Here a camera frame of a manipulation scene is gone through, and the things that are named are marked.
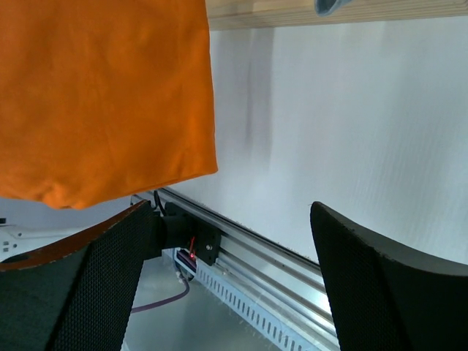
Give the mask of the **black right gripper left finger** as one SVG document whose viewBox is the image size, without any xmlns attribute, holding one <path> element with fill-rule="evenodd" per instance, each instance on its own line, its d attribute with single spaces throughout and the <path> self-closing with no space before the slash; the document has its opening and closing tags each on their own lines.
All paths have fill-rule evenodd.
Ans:
<svg viewBox="0 0 468 351">
<path fill-rule="evenodd" d="M 144 200 L 2 263 L 1 349 L 121 349 L 153 220 Z"/>
</svg>

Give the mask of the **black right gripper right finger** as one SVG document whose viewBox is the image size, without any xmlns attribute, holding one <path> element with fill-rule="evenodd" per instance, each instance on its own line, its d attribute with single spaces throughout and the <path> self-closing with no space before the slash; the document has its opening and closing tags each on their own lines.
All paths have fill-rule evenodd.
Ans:
<svg viewBox="0 0 468 351">
<path fill-rule="evenodd" d="M 323 203 L 310 224 L 341 350 L 466 350 L 467 266 L 410 248 Z"/>
</svg>

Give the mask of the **orange trousers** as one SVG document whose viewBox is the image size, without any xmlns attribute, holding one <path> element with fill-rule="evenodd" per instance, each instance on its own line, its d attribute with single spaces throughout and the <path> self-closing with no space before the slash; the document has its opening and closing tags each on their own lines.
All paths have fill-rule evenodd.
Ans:
<svg viewBox="0 0 468 351">
<path fill-rule="evenodd" d="M 204 1 L 3 1 L 1 196 L 82 209 L 217 171 Z"/>
</svg>

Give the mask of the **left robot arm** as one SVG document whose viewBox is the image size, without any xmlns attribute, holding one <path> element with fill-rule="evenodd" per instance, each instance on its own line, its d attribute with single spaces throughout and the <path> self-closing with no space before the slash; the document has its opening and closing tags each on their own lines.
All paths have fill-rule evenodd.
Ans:
<svg viewBox="0 0 468 351">
<path fill-rule="evenodd" d="M 1 226 L 1 348 L 120 350 L 154 228 L 143 200 L 92 227 Z"/>
</svg>

